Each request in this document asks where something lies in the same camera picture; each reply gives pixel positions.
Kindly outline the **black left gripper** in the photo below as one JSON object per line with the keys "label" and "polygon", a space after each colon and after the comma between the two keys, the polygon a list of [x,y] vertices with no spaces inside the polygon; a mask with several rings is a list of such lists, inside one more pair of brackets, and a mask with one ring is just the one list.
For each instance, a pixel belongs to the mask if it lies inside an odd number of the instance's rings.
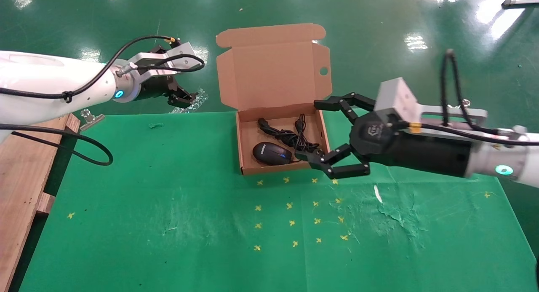
{"label": "black left gripper", "polygon": [[141,100],[157,98],[160,96],[168,97],[168,104],[170,106],[188,108],[196,100],[198,92],[192,94],[188,93],[171,75],[152,77],[141,83]]}

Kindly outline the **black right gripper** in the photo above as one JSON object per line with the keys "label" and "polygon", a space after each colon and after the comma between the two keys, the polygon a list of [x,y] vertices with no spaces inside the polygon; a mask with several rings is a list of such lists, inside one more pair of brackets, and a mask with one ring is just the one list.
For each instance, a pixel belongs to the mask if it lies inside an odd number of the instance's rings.
{"label": "black right gripper", "polygon": [[[347,117],[353,125],[350,142],[324,154],[321,151],[296,151],[295,157],[306,161],[312,169],[324,172],[331,180],[368,176],[371,173],[369,162],[453,177],[465,176],[470,142],[394,131],[383,123],[377,112],[372,112],[375,103],[376,100],[355,92],[314,100],[317,110],[341,111]],[[352,107],[369,113],[358,117]],[[352,154],[358,157],[359,163],[335,166]]]}

